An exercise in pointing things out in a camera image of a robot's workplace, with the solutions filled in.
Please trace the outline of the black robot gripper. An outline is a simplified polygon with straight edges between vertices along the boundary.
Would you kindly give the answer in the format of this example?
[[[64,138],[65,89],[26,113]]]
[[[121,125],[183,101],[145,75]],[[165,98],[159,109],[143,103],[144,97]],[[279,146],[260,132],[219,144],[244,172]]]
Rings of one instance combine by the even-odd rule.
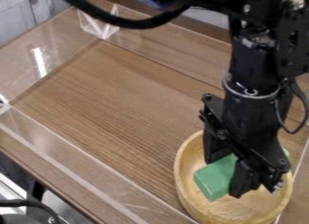
[[[259,173],[250,161],[276,170],[290,170],[278,130],[291,95],[284,86],[258,91],[225,82],[223,89],[223,98],[211,94],[201,97],[203,160],[209,164],[231,153],[246,158],[235,162],[228,184],[228,195],[239,199],[260,186]]]

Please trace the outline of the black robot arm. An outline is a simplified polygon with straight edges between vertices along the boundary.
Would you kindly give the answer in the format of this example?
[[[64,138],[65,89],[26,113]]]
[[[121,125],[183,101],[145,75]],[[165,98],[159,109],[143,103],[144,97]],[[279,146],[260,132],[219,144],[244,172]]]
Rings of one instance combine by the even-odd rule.
[[[159,14],[112,15],[88,0],[65,0],[94,19],[126,29],[152,29],[201,7],[228,18],[231,55],[221,79],[224,96],[203,95],[203,160],[234,156],[225,194],[279,190],[290,161],[278,141],[290,103],[299,99],[309,122],[309,98],[296,79],[309,74],[309,0],[143,0]]]

